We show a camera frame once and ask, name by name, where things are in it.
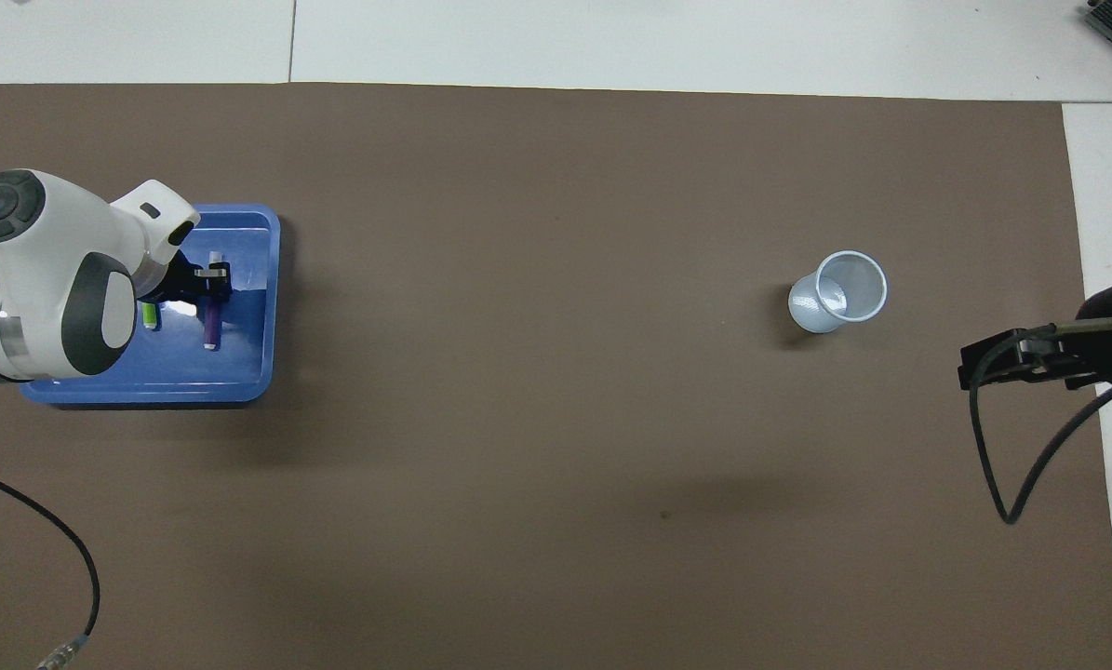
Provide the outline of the blue plastic tray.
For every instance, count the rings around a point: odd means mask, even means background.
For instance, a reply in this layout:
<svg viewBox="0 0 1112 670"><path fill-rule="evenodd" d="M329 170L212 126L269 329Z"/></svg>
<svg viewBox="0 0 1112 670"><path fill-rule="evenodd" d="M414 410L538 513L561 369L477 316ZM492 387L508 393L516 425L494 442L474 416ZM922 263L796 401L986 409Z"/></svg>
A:
<svg viewBox="0 0 1112 670"><path fill-rule="evenodd" d="M157 326L136 311L135 334L100 376L27 382L20 393L49 406L225 406L248 403L274 377L282 223L265 204L197 204L201 221L182 242L193 264L220 254L232 294L219 313L219 343L203 347L201 306L166 301Z"/></svg>

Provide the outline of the brown table mat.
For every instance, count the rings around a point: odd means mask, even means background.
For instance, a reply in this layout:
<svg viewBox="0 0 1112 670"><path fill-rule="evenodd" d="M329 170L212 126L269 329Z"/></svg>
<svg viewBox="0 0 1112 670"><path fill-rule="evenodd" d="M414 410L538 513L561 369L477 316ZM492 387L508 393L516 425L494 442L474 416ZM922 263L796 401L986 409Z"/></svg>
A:
<svg viewBox="0 0 1112 670"><path fill-rule="evenodd" d="M0 386L72 670L1112 670L1089 423L1016 526L959 349L1086 298L1058 103L0 86L0 170L282 220L241 409ZM857 250L878 316L788 292Z"/></svg>

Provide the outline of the clear plastic cup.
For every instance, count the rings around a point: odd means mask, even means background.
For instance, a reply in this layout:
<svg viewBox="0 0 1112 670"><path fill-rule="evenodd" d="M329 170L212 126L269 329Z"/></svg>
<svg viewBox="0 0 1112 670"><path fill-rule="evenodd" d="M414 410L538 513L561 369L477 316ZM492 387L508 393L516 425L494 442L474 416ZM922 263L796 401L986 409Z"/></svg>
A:
<svg viewBox="0 0 1112 670"><path fill-rule="evenodd" d="M811 334L827 334L878 316L888 299L888 278L871 256L857 250L831 253L788 292L791 318Z"/></svg>

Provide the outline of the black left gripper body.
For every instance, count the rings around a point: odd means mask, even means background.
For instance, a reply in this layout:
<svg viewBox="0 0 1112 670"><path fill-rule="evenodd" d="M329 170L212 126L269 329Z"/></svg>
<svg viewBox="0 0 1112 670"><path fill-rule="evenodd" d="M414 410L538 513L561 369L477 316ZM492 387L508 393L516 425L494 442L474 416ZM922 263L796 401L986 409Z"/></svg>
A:
<svg viewBox="0 0 1112 670"><path fill-rule="evenodd" d="M172 262L166 268L163 280L155 286L150 293L141 297L143 313L147 309L157 310L160 302L183 302L195 309L195 266L187 260L182 251L173 254Z"/></svg>

